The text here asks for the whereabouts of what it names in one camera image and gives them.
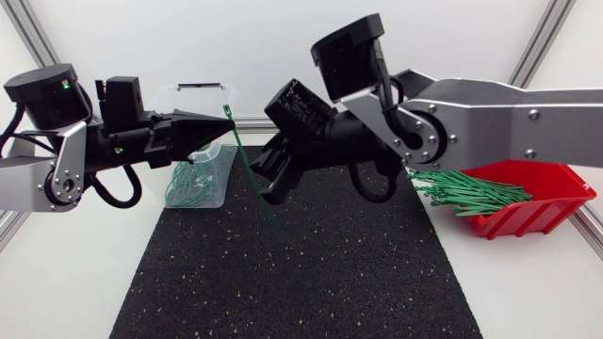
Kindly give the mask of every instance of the bundle of green cable ties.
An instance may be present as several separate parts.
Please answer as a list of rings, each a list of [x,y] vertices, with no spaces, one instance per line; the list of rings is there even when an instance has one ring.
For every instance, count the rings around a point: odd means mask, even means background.
[[[497,183],[470,177],[458,170],[416,171],[409,169],[409,179],[431,184],[416,186],[432,198],[432,206],[452,204],[457,216],[493,215],[515,202],[532,200],[523,186]]]

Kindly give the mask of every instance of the speckled black mat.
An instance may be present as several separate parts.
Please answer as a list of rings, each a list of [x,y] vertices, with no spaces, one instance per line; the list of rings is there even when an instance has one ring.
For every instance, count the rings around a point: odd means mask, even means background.
[[[346,169],[307,172],[274,211],[290,242],[263,214],[240,154],[221,209],[164,210],[111,337],[481,337],[401,176],[379,205],[355,193]]]

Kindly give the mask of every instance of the red plastic bin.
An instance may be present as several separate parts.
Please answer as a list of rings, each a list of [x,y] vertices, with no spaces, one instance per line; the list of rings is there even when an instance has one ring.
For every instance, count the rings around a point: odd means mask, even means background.
[[[531,202],[513,203],[491,216],[467,217],[479,236],[542,232],[549,234],[595,191],[567,165],[507,160],[463,173],[480,179],[523,186]]]

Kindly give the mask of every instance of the transparent storage box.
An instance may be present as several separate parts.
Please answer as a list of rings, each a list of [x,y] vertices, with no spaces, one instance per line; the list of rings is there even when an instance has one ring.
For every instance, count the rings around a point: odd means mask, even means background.
[[[167,86],[160,89],[145,109],[225,118],[223,105],[235,108],[238,92],[232,85]],[[219,137],[190,155],[193,164],[172,162],[161,169],[138,165],[142,182],[166,208],[218,208],[224,204],[228,178],[236,154],[236,145]]]

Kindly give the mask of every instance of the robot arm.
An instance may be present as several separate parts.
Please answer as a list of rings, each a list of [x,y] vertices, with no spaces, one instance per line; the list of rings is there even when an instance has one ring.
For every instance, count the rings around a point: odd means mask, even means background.
[[[282,202],[306,170],[348,165],[352,183],[372,202],[387,201],[403,166],[465,170],[506,159],[603,167],[597,135],[603,89],[529,91],[449,79],[412,70],[390,76],[378,37],[378,14],[350,24],[312,47],[337,112],[293,80],[266,113],[280,129],[252,163],[271,180],[262,195]],[[399,102],[392,103],[392,86]],[[355,164],[375,161],[389,189],[360,183]]]
[[[102,122],[92,120],[91,102],[77,83],[72,65],[24,73],[5,84],[17,114],[6,138],[16,136],[7,158],[0,159],[0,208],[13,211],[65,212],[75,208],[93,186],[109,204],[128,208],[140,199],[141,185],[130,165],[152,169],[188,156],[232,130],[226,119],[174,110],[145,111],[139,80],[116,76],[97,82]],[[37,130],[14,134],[26,111]],[[36,156],[33,137],[46,137],[49,156]],[[124,167],[134,193],[127,202],[111,196],[96,178],[100,170]]]

